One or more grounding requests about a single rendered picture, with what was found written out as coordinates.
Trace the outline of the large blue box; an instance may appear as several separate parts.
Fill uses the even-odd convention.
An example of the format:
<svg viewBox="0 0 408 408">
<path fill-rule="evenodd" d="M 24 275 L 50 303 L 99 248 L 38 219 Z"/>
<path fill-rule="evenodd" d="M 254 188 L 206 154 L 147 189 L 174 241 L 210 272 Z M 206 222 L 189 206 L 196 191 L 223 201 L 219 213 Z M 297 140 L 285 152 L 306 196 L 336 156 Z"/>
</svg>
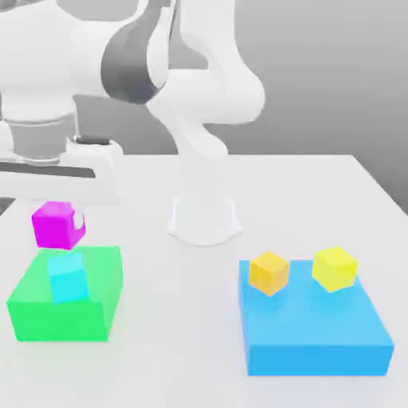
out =
<svg viewBox="0 0 408 408">
<path fill-rule="evenodd" d="M 311 261 L 291 261 L 287 286 L 266 296 L 241 260 L 238 291 L 248 375 L 387 373 L 394 342 L 360 280 L 329 293 L 312 278 Z"/>
</svg>

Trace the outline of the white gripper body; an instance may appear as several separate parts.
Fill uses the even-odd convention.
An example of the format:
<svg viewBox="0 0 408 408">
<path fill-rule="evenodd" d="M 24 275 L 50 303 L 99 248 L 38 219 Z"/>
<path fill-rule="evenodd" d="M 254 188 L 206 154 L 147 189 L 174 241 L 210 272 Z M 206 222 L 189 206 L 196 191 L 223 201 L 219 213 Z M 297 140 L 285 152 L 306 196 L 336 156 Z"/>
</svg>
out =
<svg viewBox="0 0 408 408">
<path fill-rule="evenodd" d="M 0 156 L 0 196 L 32 201 L 112 206 L 120 200 L 120 160 L 80 157 L 36 166 Z"/>
</svg>

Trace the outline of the small cyan cube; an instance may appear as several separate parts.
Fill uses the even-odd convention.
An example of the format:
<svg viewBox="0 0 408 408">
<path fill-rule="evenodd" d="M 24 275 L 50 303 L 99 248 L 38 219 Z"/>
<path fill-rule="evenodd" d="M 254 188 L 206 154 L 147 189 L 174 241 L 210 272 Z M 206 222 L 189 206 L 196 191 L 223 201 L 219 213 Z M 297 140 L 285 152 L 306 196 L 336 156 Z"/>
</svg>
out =
<svg viewBox="0 0 408 408">
<path fill-rule="evenodd" d="M 88 299 L 87 270 L 81 252 L 50 257 L 47 271 L 55 304 Z"/>
</svg>

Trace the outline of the large green box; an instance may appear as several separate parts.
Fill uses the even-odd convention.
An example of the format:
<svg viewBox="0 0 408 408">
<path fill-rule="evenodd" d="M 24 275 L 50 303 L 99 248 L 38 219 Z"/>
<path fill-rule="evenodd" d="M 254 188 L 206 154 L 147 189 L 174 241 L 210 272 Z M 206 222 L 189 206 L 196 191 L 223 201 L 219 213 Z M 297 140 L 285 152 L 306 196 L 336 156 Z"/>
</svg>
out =
<svg viewBox="0 0 408 408">
<path fill-rule="evenodd" d="M 87 272 L 89 298 L 53 302 L 48 259 L 62 249 L 39 249 L 6 304 L 19 341 L 106 341 L 123 287 L 118 246 L 77 246 Z"/>
</svg>

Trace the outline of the small orange cube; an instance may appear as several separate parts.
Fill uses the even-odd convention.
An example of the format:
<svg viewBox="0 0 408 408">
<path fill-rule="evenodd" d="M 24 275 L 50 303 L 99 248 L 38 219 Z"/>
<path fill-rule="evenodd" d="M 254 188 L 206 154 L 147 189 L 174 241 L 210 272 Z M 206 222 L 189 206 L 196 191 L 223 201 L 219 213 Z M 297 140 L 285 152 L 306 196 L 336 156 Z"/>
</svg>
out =
<svg viewBox="0 0 408 408">
<path fill-rule="evenodd" d="M 249 284 L 273 296 L 288 283 L 289 262 L 271 252 L 265 252 L 249 263 Z"/>
</svg>

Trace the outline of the small magenta cube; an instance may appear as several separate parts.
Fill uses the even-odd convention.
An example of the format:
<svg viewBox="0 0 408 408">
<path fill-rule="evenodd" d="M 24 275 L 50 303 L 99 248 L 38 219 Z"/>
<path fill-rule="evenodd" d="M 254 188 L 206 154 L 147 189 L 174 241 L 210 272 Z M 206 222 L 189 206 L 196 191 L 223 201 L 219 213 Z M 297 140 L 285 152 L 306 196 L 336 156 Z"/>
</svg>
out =
<svg viewBox="0 0 408 408">
<path fill-rule="evenodd" d="M 72 249 L 86 234 L 85 220 L 76 228 L 75 211 L 69 202 L 43 204 L 32 214 L 33 231 L 39 248 Z"/>
</svg>

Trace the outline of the small yellow cube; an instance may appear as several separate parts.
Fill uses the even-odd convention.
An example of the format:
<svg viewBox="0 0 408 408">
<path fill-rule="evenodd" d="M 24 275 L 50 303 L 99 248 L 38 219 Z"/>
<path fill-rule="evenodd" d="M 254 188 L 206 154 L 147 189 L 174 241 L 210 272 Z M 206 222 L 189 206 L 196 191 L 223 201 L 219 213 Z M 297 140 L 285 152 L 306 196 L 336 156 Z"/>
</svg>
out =
<svg viewBox="0 0 408 408">
<path fill-rule="evenodd" d="M 357 265 L 357 260 L 339 246 L 322 249 L 315 253 L 312 277 L 327 292 L 336 292 L 354 285 Z"/>
</svg>

